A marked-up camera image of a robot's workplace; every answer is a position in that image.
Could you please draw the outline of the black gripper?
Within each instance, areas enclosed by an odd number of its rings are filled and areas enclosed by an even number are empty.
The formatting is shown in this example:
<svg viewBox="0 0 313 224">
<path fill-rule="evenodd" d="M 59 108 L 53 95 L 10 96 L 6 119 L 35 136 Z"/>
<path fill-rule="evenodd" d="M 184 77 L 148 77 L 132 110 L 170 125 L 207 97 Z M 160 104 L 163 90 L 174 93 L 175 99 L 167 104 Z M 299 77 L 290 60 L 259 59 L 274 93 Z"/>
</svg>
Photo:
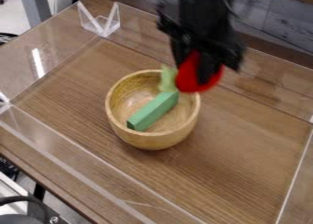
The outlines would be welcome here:
<svg viewBox="0 0 313 224">
<path fill-rule="evenodd" d="M 199 85 L 218 82 L 222 64 L 234 71 L 239 70 L 246 47 L 232 27 L 235 12 L 230 2 L 162 3 L 156 12 L 156 26 L 170 37 L 176 67 L 194 50 L 200 52 Z"/>
</svg>

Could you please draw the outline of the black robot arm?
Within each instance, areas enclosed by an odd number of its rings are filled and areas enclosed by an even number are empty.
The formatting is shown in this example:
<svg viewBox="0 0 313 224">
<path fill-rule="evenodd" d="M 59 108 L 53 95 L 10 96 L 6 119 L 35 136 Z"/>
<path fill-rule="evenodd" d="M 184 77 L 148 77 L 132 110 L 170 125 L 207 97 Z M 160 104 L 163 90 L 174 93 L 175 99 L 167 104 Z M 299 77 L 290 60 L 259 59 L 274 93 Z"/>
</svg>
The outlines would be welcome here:
<svg viewBox="0 0 313 224">
<path fill-rule="evenodd" d="M 245 44 L 232 27 L 232 0 L 176 0 L 156 6 L 158 29 L 170 38 L 183 92 L 212 87 L 228 68 L 239 70 Z"/>
</svg>

